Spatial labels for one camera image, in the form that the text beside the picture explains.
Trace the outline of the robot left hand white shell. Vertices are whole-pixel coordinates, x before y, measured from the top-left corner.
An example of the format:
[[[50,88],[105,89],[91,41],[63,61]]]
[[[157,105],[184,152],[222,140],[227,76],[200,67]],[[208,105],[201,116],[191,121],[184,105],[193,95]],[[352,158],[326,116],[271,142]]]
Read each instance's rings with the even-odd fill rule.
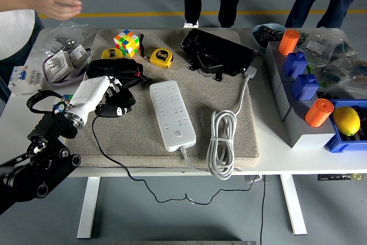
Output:
[[[115,77],[101,76],[81,82],[65,117],[82,128],[91,112],[103,118],[118,118],[132,110],[134,96]]]

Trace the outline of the person's right hand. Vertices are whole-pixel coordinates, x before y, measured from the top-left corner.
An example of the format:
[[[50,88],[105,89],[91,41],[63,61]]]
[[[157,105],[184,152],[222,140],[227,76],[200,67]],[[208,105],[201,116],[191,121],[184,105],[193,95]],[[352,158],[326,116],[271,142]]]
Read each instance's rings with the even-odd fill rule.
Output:
[[[26,0],[26,4],[38,14],[59,21],[68,20],[82,11],[80,0]]]

